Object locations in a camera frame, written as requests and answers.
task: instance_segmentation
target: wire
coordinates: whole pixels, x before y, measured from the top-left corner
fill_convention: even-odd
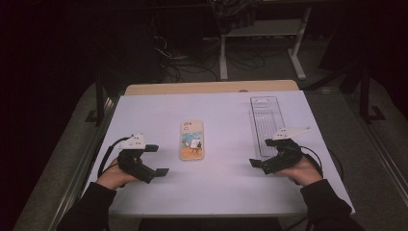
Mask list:
[[[330,148],[327,148],[327,150],[329,151],[330,155],[332,155],[332,157],[334,157],[334,159],[336,159],[336,162],[337,162],[338,167],[340,169],[340,179],[342,179],[342,181],[344,181],[344,169],[343,169],[342,162],[340,161],[339,157],[332,150],[330,150]]]
[[[305,147],[305,146],[299,146],[299,147],[305,148],[305,149],[308,149],[309,151],[311,151],[311,152],[318,158],[318,160],[319,160],[319,166],[320,166],[321,169],[323,169],[323,164],[321,163],[320,157],[319,157],[318,154],[316,154],[315,151],[313,151],[313,150],[310,149],[309,147]]]
[[[111,146],[108,147],[108,150],[106,151],[105,156],[104,156],[103,159],[102,159],[101,165],[99,166],[99,169],[98,169],[98,177],[100,177],[100,176],[102,175],[102,173],[106,170],[106,169],[103,170],[103,168],[105,167],[105,164],[106,164],[106,162],[108,161],[108,158],[109,158],[109,156],[110,156],[111,153],[112,153],[112,150],[114,150],[114,147],[115,147],[118,143],[120,143],[120,142],[122,142],[122,141],[126,141],[126,140],[130,139],[131,137],[121,138],[121,139],[115,141],[114,144],[112,144]]]

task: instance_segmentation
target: floor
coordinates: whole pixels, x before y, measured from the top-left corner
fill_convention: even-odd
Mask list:
[[[227,40],[228,80],[291,79],[303,88],[331,73],[319,69],[328,40],[307,38],[298,53],[307,79],[297,80],[286,52],[292,42],[290,38]],[[175,68],[167,69],[166,83],[219,79],[217,54],[210,55],[200,63],[182,58],[185,57],[180,54]],[[408,174],[407,166],[401,165],[408,163],[405,155],[405,150],[408,150],[408,122],[393,106],[386,91],[371,81],[370,104],[378,106],[387,119],[367,125],[358,115],[358,89],[352,94],[341,93],[339,85],[342,80],[343,76],[318,90],[305,91],[305,94],[327,147],[335,153],[333,161],[338,171],[343,168],[344,185],[356,210],[352,217],[367,230],[404,230],[408,226],[404,186],[396,186],[395,172],[390,171],[389,164],[384,163],[383,153],[397,165],[399,175]],[[103,130],[95,128],[94,123],[85,122],[89,111],[95,109],[94,96],[94,86],[90,86],[78,102],[45,170],[59,172],[59,175],[41,176],[14,230],[52,230],[56,211],[61,210],[58,205],[64,200],[63,197],[68,196],[66,185],[81,184],[71,177],[77,170],[73,166],[80,163],[83,154],[91,149],[92,141],[100,139],[101,134],[98,133]],[[66,161],[57,165],[57,160],[61,158]],[[280,218],[279,221],[285,228],[300,219]],[[138,230],[138,224],[139,220],[134,218],[111,218],[110,221],[111,230],[114,231]],[[304,230],[305,225],[306,222],[302,222],[291,230]]]

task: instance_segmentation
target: dark background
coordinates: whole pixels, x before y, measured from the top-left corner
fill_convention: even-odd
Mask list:
[[[95,2],[103,5],[108,1],[91,1]],[[103,74],[105,87],[115,95],[123,87],[123,82],[124,85],[160,83],[162,72],[154,66],[158,58],[152,52],[151,31],[145,24],[129,23],[133,18],[131,15],[109,16],[111,20],[100,24],[97,30],[98,27],[90,28],[90,24],[81,20],[87,18],[97,22],[100,17],[76,11],[78,3],[75,1],[8,0],[0,4],[3,144],[0,164],[4,201],[0,227],[10,230],[78,100],[94,82],[95,74]],[[312,38],[334,36],[321,64],[326,69],[336,70],[354,57],[365,54],[371,77],[386,87],[395,104],[408,117],[404,102],[408,90],[408,77],[404,71],[408,60],[407,9],[405,1],[315,7],[307,35]],[[260,12],[259,16],[276,17],[280,13],[282,11]],[[184,44],[191,42],[195,46],[201,37],[217,33],[217,25],[208,11],[164,13],[159,20],[162,22],[159,33],[169,37],[174,46],[180,46],[177,41],[184,35],[177,31],[180,22],[191,32],[190,39]],[[126,28],[138,28],[138,33],[129,34]],[[94,39],[105,42],[119,61],[102,52],[94,42],[89,42],[89,37],[84,36],[88,32],[92,32]],[[129,42],[126,38],[139,41],[135,43],[139,46],[123,46]],[[143,65],[140,53],[153,61],[145,74],[153,78],[146,79],[140,73],[139,67]],[[129,70],[121,64],[135,66],[135,69]],[[116,81],[117,76],[124,79]]]

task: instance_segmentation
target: table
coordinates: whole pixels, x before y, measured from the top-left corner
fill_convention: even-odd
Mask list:
[[[261,90],[274,81],[255,81]],[[291,81],[278,81],[288,84]],[[187,91],[228,83],[181,84]],[[255,158],[249,98],[276,96],[287,127],[310,126],[306,135],[293,138],[316,151],[324,176],[340,198],[350,206],[339,174],[330,158],[319,128],[303,91],[246,91],[252,82],[231,82],[226,92],[164,92],[163,85],[131,86],[119,99],[110,128],[101,145],[88,182],[96,179],[103,155],[109,145],[131,134],[143,133],[147,143],[158,144],[156,153],[144,153],[143,163],[153,169],[169,167],[166,177],[150,184],[129,183],[117,191],[110,213],[139,218],[180,217],[279,217],[304,215],[306,206],[299,186],[286,177],[264,175],[248,159]],[[135,89],[153,90],[138,94]],[[205,156],[200,161],[182,161],[179,156],[180,127],[183,120],[200,119],[204,123]],[[115,149],[108,163],[118,155]]]

